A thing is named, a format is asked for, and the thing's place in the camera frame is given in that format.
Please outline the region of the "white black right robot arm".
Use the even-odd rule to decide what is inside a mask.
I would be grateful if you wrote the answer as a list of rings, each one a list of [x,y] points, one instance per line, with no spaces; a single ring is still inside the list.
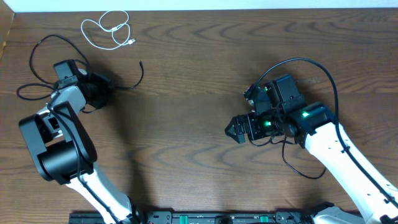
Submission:
[[[344,188],[365,223],[397,223],[397,188],[363,156],[336,116],[322,103],[307,104],[291,75],[252,85],[253,106],[233,117],[225,134],[238,143],[285,136],[316,157]]]

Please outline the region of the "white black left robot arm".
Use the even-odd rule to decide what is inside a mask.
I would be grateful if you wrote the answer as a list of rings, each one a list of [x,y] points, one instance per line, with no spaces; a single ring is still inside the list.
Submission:
[[[139,223],[129,197],[120,192],[97,164],[95,146],[78,119],[85,106],[105,106],[111,80],[91,73],[79,60],[54,64],[59,80],[43,109],[19,121],[35,168],[47,181],[77,191],[99,211],[105,223]]]

